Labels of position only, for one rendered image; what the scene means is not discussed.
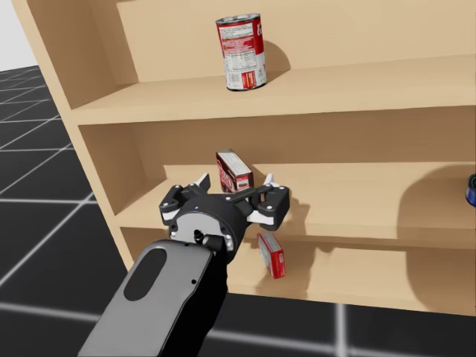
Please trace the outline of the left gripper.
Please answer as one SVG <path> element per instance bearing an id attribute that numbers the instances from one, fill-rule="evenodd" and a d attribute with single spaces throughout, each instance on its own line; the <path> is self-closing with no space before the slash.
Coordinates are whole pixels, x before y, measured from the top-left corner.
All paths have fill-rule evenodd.
<path id="1" fill-rule="evenodd" d="M 169 223 L 170 238 L 204 244 L 197 237 L 220 236 L 231 262 L 249 225 L 276 231 L 290 208 L 290 190 L 266 175 L 264 183 L 232 194 L 208 194 L 210 176 L 183 187 L 172 186 L 158 208 L 163 223 Z"/>

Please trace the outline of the red and white carton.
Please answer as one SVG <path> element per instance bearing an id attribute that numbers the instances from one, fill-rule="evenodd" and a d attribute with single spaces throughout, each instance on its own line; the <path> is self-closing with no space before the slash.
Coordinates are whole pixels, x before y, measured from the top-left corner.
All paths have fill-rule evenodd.
<path id="1" fill-rule="evenodd" d="M 254 186 L 253 171 L 232 149 L 218 151 L 216 163 L 224 193 L 235 193 Z"/>

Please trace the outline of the red and white can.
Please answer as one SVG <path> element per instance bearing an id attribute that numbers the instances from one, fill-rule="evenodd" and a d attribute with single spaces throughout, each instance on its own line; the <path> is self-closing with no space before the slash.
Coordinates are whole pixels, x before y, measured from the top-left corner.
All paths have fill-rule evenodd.
<path id="1" fill-rule="evenodd" d="M 267 83 L 263 29 L 259 13 L 216 20 L 227 89 L 247 91 Z"/>

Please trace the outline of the pale wooden shelf unit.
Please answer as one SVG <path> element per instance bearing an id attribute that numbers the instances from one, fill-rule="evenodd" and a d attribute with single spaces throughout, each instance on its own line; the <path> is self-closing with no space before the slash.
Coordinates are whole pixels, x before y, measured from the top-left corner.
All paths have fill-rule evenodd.
<path id="1" fill-rule="evenodd" d="M 232 149 L 289 187 L 275 280 L 234 293 L 476 315 L 476 0 L 12 0 L 130 267 L 159 202 Z M 216 20 L 259 13 L 267 83 L 226 86 Z"/>

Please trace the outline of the blue flat can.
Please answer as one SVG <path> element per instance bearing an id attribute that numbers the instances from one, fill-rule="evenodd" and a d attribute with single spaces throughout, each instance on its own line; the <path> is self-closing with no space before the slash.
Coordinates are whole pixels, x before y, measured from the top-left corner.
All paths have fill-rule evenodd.
<path id="1" fill-rule="evenodd" d="M 476 173 L 468 178 L 466 188 L 466 201 L 476 208 Z"/>

